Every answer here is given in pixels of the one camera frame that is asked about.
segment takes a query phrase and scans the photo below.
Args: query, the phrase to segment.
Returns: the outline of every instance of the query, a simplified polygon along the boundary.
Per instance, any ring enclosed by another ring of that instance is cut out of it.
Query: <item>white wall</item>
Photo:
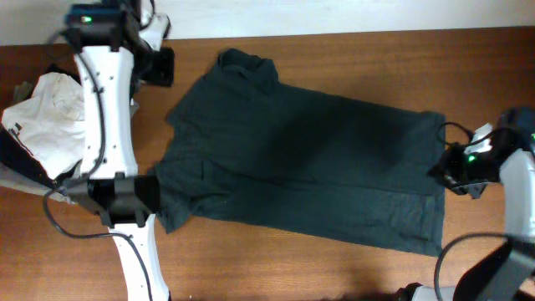
[[[76,0],[0,0],[0,44],[43,43]],[[156,0],[171,38],[535,25],[533,0]]]

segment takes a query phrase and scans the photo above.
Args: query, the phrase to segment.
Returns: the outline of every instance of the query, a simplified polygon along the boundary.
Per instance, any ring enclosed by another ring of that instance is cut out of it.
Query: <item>t-shirt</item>
[[[194,214],[436,256],[444,188],[426,173],[444,120],[281,84],[271,59],[229,49],[168,116],[160,221],[171,232]]]

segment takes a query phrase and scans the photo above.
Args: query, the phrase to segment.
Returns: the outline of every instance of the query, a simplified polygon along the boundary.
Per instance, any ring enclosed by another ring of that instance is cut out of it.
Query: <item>white cloth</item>
[[[45,74],[32,98],[4,110],[2,125],[55,179],[84,156],[83,89],[68,75]]]

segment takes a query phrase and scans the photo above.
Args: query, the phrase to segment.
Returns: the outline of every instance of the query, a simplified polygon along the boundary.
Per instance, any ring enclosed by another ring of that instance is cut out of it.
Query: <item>wooden surface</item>
[[[475,129],[503,110],[535,100],[535,28],[357,33],[284,38],[171,41],[172,88],[144,87],[133,119],[140,170],[157,162],[172,137],[164,121],[189,87],[235,47],[272,58],[280,79],[307,89],[424,111]],[[0,48],[0,96],[35,80],[49,63],[45,47]],[[55,54],[64,48],[57,47]],[[68,67],[67,60],[60,65]],[[448,139],[462,135],[448,130]],[[446,193],[444,239],[501,231],[504,195],[491,186],[482,199]],[[79,207],[53,204],[73,232],[104,231]],[[304,300],[393,292],[408,283],[432,285],[436,259],[234,222],[193,217],[165,235],[156,228],[161,269],[174,299]],[[125,300],[125,282],[110,239],[74,241],[44,218],[40,198],[0,189],[1,300]],[[497,242],[460,245],[446,259],[443,285],[455,284]],[[525,283],[532,288],[532,283]]]

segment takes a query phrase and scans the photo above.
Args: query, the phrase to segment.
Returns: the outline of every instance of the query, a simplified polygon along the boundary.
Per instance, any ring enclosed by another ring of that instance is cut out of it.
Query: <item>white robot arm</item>
[[[65,19],[63,35],[76,53],[86,123],[84,181],[65,186],[79,205],[100,215],[110,233],[119,233],[113,238],[128,300],[170,301],[154,234],[160,189],[155,176],[138,176],[129,107],[141,82],[171,85],[174,54],[161,47],[169,18],[156,13],[152,1],[153,12],[143,12],[140,1],[76,4]]]
[[[496,130],[490,125],[476,130],[469,145],[449,144],[431,174],[456,194],[474,198],[481,196],[487,183],[501,182],[506,195],[505,233],[468,234],[448,244],[437,263],[436,288],[417,288],[412,301],[440,297],[444,301],[534,300],[518,290],[535,273],[533,133],[535,111],[516,108],[502,114]],[[436,292],[443,256],[455,243],[471,237],[502,237],[507,241],[466,272],[456,287]]]

